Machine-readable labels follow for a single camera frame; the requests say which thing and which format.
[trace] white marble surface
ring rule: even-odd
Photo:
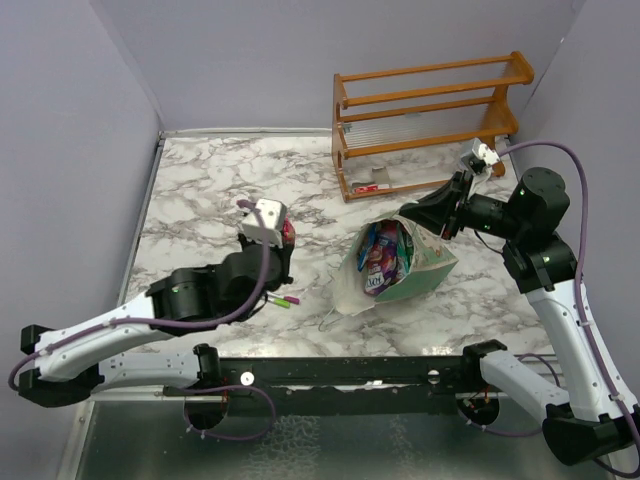
[[[448,178],[459,147],[395,152],[384,160],[394,186]],[[458,354],[496,338],[513,352],[549,353],[548,338],[502,259],[463,232],[448,244],[459,263],[433,293],[380,305],[355,317],[332,312],[329,283],[352,237],[369,219],[420,198],[425,191],[343,203],[328,137],[175,138],[164,147],[140,238],[128,298],[179,267],[217,263],[239,250],[235,202],[261,196],[284,202],[297,232],[293,285],[283,294],[302,305],[267,305],[246,323],[152,344],[146,351],[206,342],[224,356],[365,356]],[[357,176],[380,159],[359,158]],[[506,199],[512,166],[480,193]],[[499,247],[501,241],[487,237]]]

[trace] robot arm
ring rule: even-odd
[[[569,207],[562,177],[546,168],[529,169],[509,200],[503,202],[473,194],[473,175],[482,175],[486,169],[482,158],[474,152],[463,162],[469,171],[456,172],[436,192],[404,205],[400,215],[447,240],[464,228],[506,240],[504,265],[549,335],[565,375],[568,398],[559,389],[533,378],[535,374],[520,367],[506,352],[489,353],[480,359],[483,379],[512,396],[541,422],[547,444],[565,464],[628,446],[631,432],[618,401],[632,412],[637,425],[637,399],[604,345],[582,283],[587,323],[578,315],[574,294],[577,262],[571,248],[555,232]],[[614,379],[619,392],[615,398],[598,368],[586,325]]]
[[[222,263],[176,270],[130,302],[70,328],[49,330],[38,325],[24,328],[21,350],[27,355],[41,354],[35,358],[34,368],[20,375],[18,393],[39,405],[57,407],[115,387],[186,388],[197,383],[206,386],[210,363],[207,357],[212,355],[211,350],[201,348],[200,352],[196,349],[194,353],[178,356],[122,352],[189,332],[213,330],[217,325],[211,326],[216,323],[211,319],[236,312],[249,301],[258,283],[264,260],[258,242],[262,241],[263,233],[269,240],[269,269],[263,291],[274,291],[293,281],[289,277],[289,262],[294,245],[284,231],[286,207],[280,202],[260,200],[255,208],[263,212],[266,232],[255,215],[248,214],[242,222],[243,233],[239,234],[242,251],[228,255]],[[256,296],[252,305],[233,321],[250,318],[262,296]],[[189,323],[191,328],[166,326],[154,319],[171,319],[169,323],[180,322],[178,326]],[[95,331],[83,334],[88,330]],[[49,345],[72,337],[77,338],[47,350]]]

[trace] snack package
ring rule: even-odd
[[[364,266],[367,263],[367,259],[369,258],[369,253],[373,248],[373,244],[376,241],[376,231],[378,230],[378,224],[372,223],[369,226],[369,230],[367,230],[367,236],[362,242],[362,247],[360,252],[358,253],[358,271],[361,272]]]
[[[367,281],[364,287],[367,295],[379,295],[394,282],[397,275],[397,245],[396,222],[382,222],[367,258]]]
[[[396,278],[393,280],[392,284],[395,285],[404,277],[409,274],[409,267],[411,265],[411,259],[407,254],[406,247],[406,233],[404,231],[404,227],[401,223],[396,224],[397,228],[397,236],[398,236],[398,248],[397,248],[397,257],[398,257],[398,273],[396,274]]]

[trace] marker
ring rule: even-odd
[[[290,297],[285,295],[281,297],[280,295],[276,295],[275,293],[267,292],[267,295],[271,298],[279,298],[280,300],[284,300],[285,302],[293,303],[294,305],[300,305],[300,299],[296,297]]]
[[[282,308],[291,308],[291,304],[282,298],[272,298],[267,296],[267,302],[273,303],[274,305],[278,305]]]

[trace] white wall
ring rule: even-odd
[[[585,266],[589,298],[611,354],[640,395],[640,2],[589,0],[520,120],[518,141],[566,143],[589,184]],[[560,233],[577,249],[580,184],[571,160],[548,147],[516,153],[520,172],[558,171],[572,206]]]
[[[0,4],[0,359],[114,305],[157,116],[86,0]],[[0,386],[0,478],[54,478],[72,411]]]
[[[167,129],[328,127],[336,72],[522,50],[538,78],[583,0],[92,0]],[[534,85],[512,88],[520,113]]]

